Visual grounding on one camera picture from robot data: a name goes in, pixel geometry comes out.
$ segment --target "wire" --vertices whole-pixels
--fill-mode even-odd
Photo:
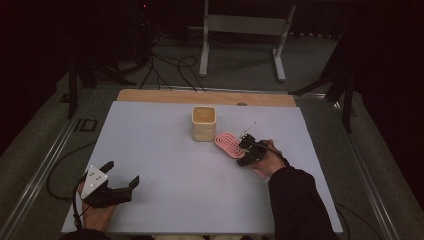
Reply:
[[[72,209],[74,210],[74,223],[75,226],[77,227],[77,229],[81,229],[82,228],[82,221],[80,218],[80,215],[78,214],[78,209],[77,209],[77,191],[79,188],[79,185],[82,181],[84,181],[84,179],[86,178],[87,174],[84,174],[84,176],[82,176],[80,179],[78,179],[77,183],[74,186],[74,189],[72,191]]]
[[[381,235],[377,232],[377,230],[375,230],[375,228],[373,226],[371,226],[371,224],[369,224],[365,219],[363,219],[361,216],[359,216],[357,213],[355,213],[353,210],[350,210],[349,208],[347,208],[346,206],[344,206],[343,204],[335,201],[337,205],[339,205],[340,207],[346,209],[347,211],[349,211],[350,213],[352,213],[355,217],[357,217],[358,219],[360,219],[362,222],[364,222],[376,235],[379,239],[384,240],[383,237],[381,237]]]
[[[336,212],[340,215],[340,217],[342,217],[343,223],[345,224],[345,228],[346,228],[347,239],[350,240],[350,229],[349,229],[349,225],[347,224],[346,218],[337,207],[335,207],[335,209],[336,209]]]
[[[157,59],[159,59],[159,60],[161,60],[161,61],[163,61],[163,62],[165,62],[165,63],[168,63],[168,64],[170,64],[170,65],[172,65],[172,66],[175,66],[175,67],[177,67],[178,68],[178,72],[179,72],[179,74],[180,74],[180,76],[181,76],[181,78],[187,83],[187,84],[189,84],[190,85],[190,87],[195,91],[195,92],[197,92],[197,89],[193,86],[193,84],[191,84],[189,81],[188,81],[188,79],[187,78],[185,78],[184,77],[184,75],[183,75],[183,73],[182,73],[182,71],[181,71],[181,68],[188,68],[188,69],[190,69],[190,71],[191,71],[191,73],[193,74],[193,76],[195,77],[195,79],[196,79],[196,81],[197,81],[197,83],[200,85],[200,87],[202,88],[202,90],[204,91],[204,92],[206,92],[206,90],[205,90],[205,88],[203,87],[203,85],[200,83],[200,81],[199,81],[199,78],[197,77],[197,75],[196,75],[196,73],[194,72],[194,70],[193,70],[193,66],[195,66],[196,64],[197,64],[197,58],[195,58],[195,57],[192,57],[192,56],[186,56],[186,57],[183,57],[183,58],[181,58],[181,59],[176,59],[176,58],[173,58],[173,57],[167,57],[167,56],[162,56],[162,55],[159,55],[159,54],[155,54],[155,53],[152,53],[152,55],[154,56],[154,57],[156,57]],[[191,64],[188,64],[187,62],[185,62],[184,60],[186,60],[186,59],[193,59],[194,60],[194,62],[193,63],[191,63]]]
[[[55,193],[53,193],[53,191],[52,191],[52,190],[51,190],[51,188],[50,188],[50,179],[51,179],[51,176],[53,175],[53,172],[54,172],[54,170],[57,168],[57,166],[59,166],[59,164],[60,164],[60,163],[61,163],[64,159],[66,159],[66,158],[67,158],[67,157],[69,157],[70,155],[72,155],[72,154],[74,154],[74,153],[76,153],[76,152],[78,152],[78,151],[80,151],[80,150],[82,150],[82,149],[84,149],[84,148],[86,148],[86,147],[89,147],[89,146],[91,146],[91,145],[96,144],[96,142],[97,142],[97,141],[94,141],[94,142],[88,143],[88,144],[86,144],[86,145],[83,145],[83,146],[81,146],[81,147],[79,147],[79,148],[77,148],[77,149],[75,149],[75,150],[72,150],[72,151],[70,151],[69,153],[65,154],[63,157],[61,157],[61,158],[59,158],[59,159],[57,160],[57,162],[53,165],[52,170],[50,170],[49,175],[47,176],[47,180],[46,180],[46,189],[47,189],[47,192],[50,194],[50,196],[52,196],[52,197],[54,197],[54,198],[56,198],[56,199],[58,199],[58,200],[66,201],[66,202],[69,202],[69,201],[72,199],[71,197],[63,197],[63,196],[59,196],[59,195],[56,195]]]
[[[91,208],[91,206],[88,205],[88,207],[86,209],[84,209],[84,211],[82,211],[82,213],[79,215],[79,217],[81,218],[82,215],[84,215],[84,213],[87,212],[87,210],[90,209],[90,208]]]

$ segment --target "table leg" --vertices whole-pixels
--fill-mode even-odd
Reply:
[[[205,12],[203,18],[203,48],[202,56],[200,58],[200,70],[199,75],[206,77],[208,71],[208,59],[209,59],[209,44],[208,44],[208,31],[209,31],[209,0],[205,0]]]
[[[289,33],[290,24],[293,19],[294,11],[296,10],[296,5],[292,5],[289,10],[289,14],[286,17],[283,32],[281,34],[280,44],[277,49],[272,51],[274,57],[275,69],[277,71],[278,81],[284,82],[286,81],[286,75],[283,69],[283,63],[281,61],[281,52],[283,51],[284,43],[286,42],[287,35]]]

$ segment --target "wooden container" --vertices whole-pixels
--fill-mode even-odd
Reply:
[[[196,106],[191,116],[193,140],[213,141],[216,134],[216,110],[209,106]]]

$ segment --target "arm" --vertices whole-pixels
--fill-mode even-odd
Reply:
[[[276,150],[272,140],[268,147]],[[286,167],[281,157],[282,154],[267,151],[262,160],[251,165],[271,177],[268,187],[275,238],[338,239],[316,190],[315,179],[302,170]]]
[[[81,183],[78,188],[78,193],[81,194],[84,183]],[[104,233],[106,232],[113,212],[118,205],[109,206],[106,208],[91,208],[83,201],[82,211],[84,226],[75,232],[68,233],[61,237],[61,240],[110,240]]]

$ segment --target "dark background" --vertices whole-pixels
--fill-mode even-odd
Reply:
[[[120,8],[116,7],[118,3],[122,4]],[[149,3],[151,9],[134,12],[132,6],[142,3]],[[412,0],[373,3],[299,2],[291,32],[295,36],[333,38],[345,33],[327,68],[337,69],[340,63],[356,59],[355,88],[362,94],[367,110],[423,206],[424,108],[419,96],[424,87],[424,9],[419,1]],[[225,13],[227,4],[228,1],[211,1],[210,12]],[[285,7],[279,1],[259,6],[257,1],[234,4],[232,14],[246,16],[281,17]],[[152,28],[158,26],[184,39],[188,26],[202,25],[203,7],[203,1],[198,0],[1,1],[0,153],[55,92],[56,82],[67,72],[70,51],[88,54],[101,64],[116,67],[118,59],[145,57],[149,43],[137,42],[135,38],[145,36],[146,18],[151,20]],[[123,20],[107,22],[102,14],[112,15],[112,19],[115,14]],[[83,61],[78,64],[87,67]],[[89,68],[86,70],[85,85],[95,85],[96,79]]]

